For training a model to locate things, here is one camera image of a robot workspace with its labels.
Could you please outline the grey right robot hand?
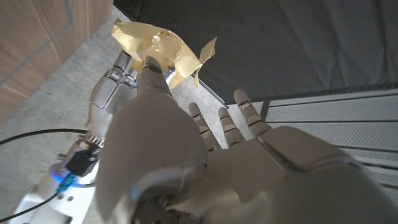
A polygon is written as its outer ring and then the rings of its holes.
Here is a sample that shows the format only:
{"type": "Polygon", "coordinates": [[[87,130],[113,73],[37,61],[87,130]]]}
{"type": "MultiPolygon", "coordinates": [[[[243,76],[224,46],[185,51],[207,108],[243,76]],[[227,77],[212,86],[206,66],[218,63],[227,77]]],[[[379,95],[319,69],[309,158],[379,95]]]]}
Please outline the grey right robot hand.
{"type": "Polygon", "coordinates": [[[127,71],[131,56],[121,51],[90,95],[86,141],[103,147],[106,133],[121,107],[137,96],[136,79],[127,71]]]}

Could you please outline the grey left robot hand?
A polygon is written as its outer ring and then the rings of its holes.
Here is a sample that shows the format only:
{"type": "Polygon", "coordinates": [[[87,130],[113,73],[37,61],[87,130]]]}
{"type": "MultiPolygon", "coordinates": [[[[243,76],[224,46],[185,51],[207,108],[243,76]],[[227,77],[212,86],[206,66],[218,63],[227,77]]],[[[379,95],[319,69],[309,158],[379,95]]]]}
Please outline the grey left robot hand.
{"type": "Polygon", "coordinates": [[[156,59],[146,58],[137,92],[100,153],[103,222],[397,222],[397,206],[364,166],[299,129],[270,127],[242,90],[234,96],[252,139],[220,109],[225,149],[196,105],[178,106],[156,59]]]}

